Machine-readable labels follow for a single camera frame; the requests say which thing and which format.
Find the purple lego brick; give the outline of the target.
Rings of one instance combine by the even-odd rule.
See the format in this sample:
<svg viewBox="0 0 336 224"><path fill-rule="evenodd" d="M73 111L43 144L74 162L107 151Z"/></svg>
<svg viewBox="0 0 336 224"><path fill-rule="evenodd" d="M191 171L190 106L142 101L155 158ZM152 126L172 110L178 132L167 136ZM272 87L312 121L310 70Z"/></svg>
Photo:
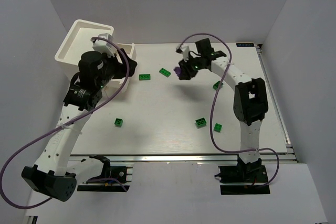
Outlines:
<svg viewBox="0 0 336 224"><path fill-rule="evenodd" d="M180 67L175 67L174 72L176 73L177 76L180 76L181 74L181 68Z"/></svg>

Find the white drawer cabinet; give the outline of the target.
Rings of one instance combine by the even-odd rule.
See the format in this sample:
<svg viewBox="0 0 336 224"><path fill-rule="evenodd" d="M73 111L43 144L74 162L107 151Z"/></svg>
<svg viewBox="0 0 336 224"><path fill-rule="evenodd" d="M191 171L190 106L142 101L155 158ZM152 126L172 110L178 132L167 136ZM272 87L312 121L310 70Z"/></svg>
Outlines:
<svg viewBox="0 0 336 224"><path fill-rule="evenodd" d="M55 54L55 60L59 63L68 79L71 79L79 71L78 62L82 54L87 51L93 51L91 38L104 33L109 33L113 36L113 32L114 28L110 25L82 19L75 20Z"/></svg>

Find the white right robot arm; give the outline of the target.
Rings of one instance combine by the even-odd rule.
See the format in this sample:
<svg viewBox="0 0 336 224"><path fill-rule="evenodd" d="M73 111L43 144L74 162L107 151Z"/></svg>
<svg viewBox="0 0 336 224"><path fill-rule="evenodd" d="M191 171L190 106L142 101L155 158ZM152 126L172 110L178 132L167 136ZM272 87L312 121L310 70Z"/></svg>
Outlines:
<svg viewBox="0 0 336 224"><path fill-rule="evenodd" d="M234 66L232 52L229 55L215 51L208 38L197 41L196 57L191 56L189 46L179 45L176 52L183 59L174 68L180 80L191 80L200 70L207 69L221 77L234 92L233 112L240 123L240 150L225 151L237 154L246 165L261 162L259 153L260 128L268 112L266 84L262 78L251 78Z"/></svg>

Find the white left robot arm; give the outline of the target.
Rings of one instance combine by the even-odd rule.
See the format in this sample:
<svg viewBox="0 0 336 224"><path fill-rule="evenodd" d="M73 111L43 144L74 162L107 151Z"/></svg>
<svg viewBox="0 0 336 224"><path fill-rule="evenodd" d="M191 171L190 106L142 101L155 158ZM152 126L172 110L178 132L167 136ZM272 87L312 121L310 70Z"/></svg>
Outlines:
<svg viewBox="0 0 336 224"><path fill-rule="evenodd" d="M78 185L111 175L110 160L102 155L89 156L71 167L68 161L81 130L102 99L102 89L110 80L133 76L136 66L123 48L112 54L82 54L55 133L34 165L22 171L22 178L34 191L65 202Z"/></svg>

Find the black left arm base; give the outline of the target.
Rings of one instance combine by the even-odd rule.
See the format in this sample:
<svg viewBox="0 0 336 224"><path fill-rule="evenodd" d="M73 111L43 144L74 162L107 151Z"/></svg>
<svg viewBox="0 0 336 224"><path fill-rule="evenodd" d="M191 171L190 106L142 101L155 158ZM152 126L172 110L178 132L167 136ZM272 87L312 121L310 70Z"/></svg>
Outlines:
<svg viewBox="0 0 336 224"><path fill-rule="evenodd" d="M91 176L77 186L77 191L101 193L126 193L132 182L133 167L128 164L112 163L100 175Z"/></svg>

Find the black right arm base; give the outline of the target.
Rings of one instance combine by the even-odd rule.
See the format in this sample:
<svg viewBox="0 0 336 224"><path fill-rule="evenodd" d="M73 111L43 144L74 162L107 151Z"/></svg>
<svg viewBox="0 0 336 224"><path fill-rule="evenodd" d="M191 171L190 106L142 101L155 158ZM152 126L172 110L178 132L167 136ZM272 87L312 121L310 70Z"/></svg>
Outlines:
<svg viewBox="0 0 336 224"><path fill-rule="evenodd" d="M214 175L220 183L221 195L270 195L268 175L264 165L251 173L236 166L219 166Z"/></svg>

